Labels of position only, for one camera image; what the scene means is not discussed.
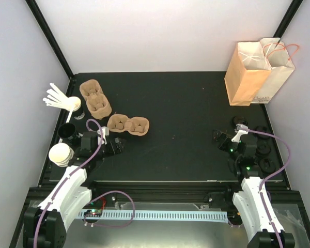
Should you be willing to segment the brown pulp cup carrier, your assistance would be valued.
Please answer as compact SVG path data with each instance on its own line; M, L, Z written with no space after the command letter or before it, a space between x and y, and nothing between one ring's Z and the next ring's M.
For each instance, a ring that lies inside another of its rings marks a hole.
M123 114L112 115L107 122L107 127L111 132L129 132L131 135L144 136L147 134L150 122L144 117L129 118Z

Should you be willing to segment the brown paper bag white handles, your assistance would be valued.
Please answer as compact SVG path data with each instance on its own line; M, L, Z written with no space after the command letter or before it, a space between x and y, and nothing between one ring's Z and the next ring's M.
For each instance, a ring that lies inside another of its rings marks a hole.
M224 81L231 106L249 106L272 71L259 41L238 42Z

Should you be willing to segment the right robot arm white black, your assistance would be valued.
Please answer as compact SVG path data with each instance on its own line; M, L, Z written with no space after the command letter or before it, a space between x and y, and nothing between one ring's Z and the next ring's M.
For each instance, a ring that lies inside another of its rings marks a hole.
M229 154L228 164L241 185L240 191L225 194L225 204L238 210L248 237L248 247L294 247L293 234L287 233L277 219L265 186L285 167L271 174L261 172L256 156L255 135L258 133L242 124L236 125L234 136L220 130L213 131L213 141L219 150Z

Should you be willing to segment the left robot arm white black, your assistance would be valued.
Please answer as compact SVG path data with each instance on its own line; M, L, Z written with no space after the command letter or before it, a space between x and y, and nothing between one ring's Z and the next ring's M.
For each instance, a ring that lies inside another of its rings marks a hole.
M85 132L56 187L24 214L23 247L63 247L68 228L84 206L95 206L101 194L91 175L105 158L123 152L126 140Z

